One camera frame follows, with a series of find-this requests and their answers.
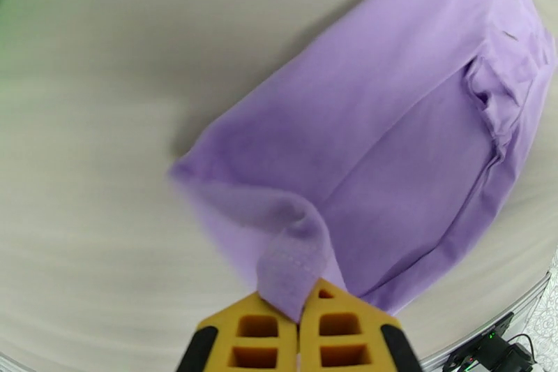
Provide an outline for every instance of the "folded fabric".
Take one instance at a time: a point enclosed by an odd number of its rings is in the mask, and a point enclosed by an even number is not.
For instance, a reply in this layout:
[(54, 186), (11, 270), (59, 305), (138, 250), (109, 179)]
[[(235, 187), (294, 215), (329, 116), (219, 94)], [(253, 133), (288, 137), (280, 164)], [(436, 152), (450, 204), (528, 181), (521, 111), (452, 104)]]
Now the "folded fabric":
[(320, 276), (395, 313), (495, 219), (555, 65), (532, 0), (364, 0), (171, 173), (293, 320)]

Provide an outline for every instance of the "square hole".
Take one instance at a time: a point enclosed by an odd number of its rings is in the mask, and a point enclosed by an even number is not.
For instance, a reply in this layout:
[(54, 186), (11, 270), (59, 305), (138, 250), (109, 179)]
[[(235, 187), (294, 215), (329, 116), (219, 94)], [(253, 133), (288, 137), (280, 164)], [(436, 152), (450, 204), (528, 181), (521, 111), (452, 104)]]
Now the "square hole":
[(239, 321), (236, 336), (265, 338), (279, 336), (277, 319), (273, 316), (244, 316)]
[(333, 298), (333, 294), (331, 294), (328, 290), (320, 290), (318, 292), (318, 298)]
[(365, 345), (340, 345), (338, 347), (320, 347), (323, 368), (341, 366), (358, 366), (370, 364), (370, 355)]
[(233, 347), (229, 366), (246, 369), (274, 369), (277, 367), (277, 349)]
[(322, 336), (356, 335), (361, 333), (359, 318), (353, 313), (333, 313), (319, 319), (319, 334)]

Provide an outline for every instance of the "white table surface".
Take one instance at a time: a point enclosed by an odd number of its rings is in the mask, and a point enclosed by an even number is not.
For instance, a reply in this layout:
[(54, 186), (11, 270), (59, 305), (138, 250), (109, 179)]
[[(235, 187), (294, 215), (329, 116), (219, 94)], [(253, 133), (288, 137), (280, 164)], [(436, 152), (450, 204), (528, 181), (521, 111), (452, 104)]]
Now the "white table surface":
[[(165, 173), (357, 0), (0, 0), (0, 352), (37, 372), (170, 372), (244, 288)], [(558, 31), (556, 0), (536, 0)], [(400, 315), (421, 356), (517, 299), (558, 232), (558, 95), (477, 249)]]

